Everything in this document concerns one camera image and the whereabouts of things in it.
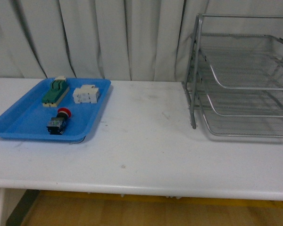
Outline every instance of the metal wire rack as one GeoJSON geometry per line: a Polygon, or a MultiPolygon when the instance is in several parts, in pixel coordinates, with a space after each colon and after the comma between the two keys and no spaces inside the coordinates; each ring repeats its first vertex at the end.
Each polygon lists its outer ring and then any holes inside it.
{"type": "Polygon", "coordinates": [[[283,39],[202,33],[206,16],[283,18],[208,14],[196,17],[183,84],[192,127],[196,128],[194,110],[198,99],[205,123],[214,135],[283,137],[283,39]]]}

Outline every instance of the yellow floor strip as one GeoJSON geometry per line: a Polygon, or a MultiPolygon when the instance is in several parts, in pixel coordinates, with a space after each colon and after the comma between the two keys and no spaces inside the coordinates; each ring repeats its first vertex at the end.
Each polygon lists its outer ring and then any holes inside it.
{"type": "Polygon", "coordinates": [[[119,194],[102,194],[102,193],[88,194],[83,192],[60,192],[60,191],[41,191],[40,195],[61,196],[61,197],[82,198],[82,199],[129,201],[129,202],[165,202],[165,203],[178,203],[178,204],[244,206],[244,207],[263,207],[263,208],[283,209],[283,202],[281,201],[264,201],[264,200],[210,199],[210,198],[189,198],[189,197],[176,199],[176,198],[167,198],[165,196],[131,195],[131,194],[122,197],[119,194]]]}

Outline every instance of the table top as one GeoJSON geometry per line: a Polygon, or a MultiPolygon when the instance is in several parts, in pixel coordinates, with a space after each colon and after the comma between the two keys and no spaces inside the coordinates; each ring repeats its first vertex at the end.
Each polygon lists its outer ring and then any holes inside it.
{"type": "MultiPolygon", "coordinates": [[[[0,78],[0,115],[39,81],[0,78]]],[[[283,139],[215,137],[196,122],[179,82],[112,81],[83,142],[0,138],[0,187],[283,200],[283,139]]]]}

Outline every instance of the blue tray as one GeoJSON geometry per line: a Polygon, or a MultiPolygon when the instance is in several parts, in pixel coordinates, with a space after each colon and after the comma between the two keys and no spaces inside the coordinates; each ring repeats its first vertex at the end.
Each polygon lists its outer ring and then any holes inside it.
{"type": "Polygon", "coordinates": [[[58,107],[43,107],[41,99],[54,79],[45,79],[28,91],[0,116],[0,137],[11,139],[55,140],[78,142],[90,132],[103,104],[111,82],[106,79],[67,79],[70,90],[58,107]],[[75,88],[94,84],[100,90],[96,104],[75,104],[72,94],[75,88]],[[72,116],[62,135],[50,135],[47,123],[57,115],[61,107],[68,108],[72,116]]]}

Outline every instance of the electrical component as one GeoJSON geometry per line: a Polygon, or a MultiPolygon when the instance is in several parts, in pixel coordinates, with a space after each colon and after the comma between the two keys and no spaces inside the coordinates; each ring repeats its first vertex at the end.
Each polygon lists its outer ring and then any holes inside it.
{"type": "Polygon", "coordinates": [[[67,119],[71,117],[71,112],[65,107],[58,109],[56,117],[52,117],[47,124],[47,130],[51,135],[62,135],[67,125],[67,119]]]}
{"type": "Polygon", "coordinates": [[[96,88],[95,85],[82,85],[81,88],[75,89],[72,96],[76,104],[96,104],[98,102],[99,95],[99,88],[96,88]]]}
{"type": "Polygon", "coordinates": [[[44,107],[57,107],[69,91],[69,85],[64,76],[57,77],[50,84],[50,90],[42,98],[44,107]]]}

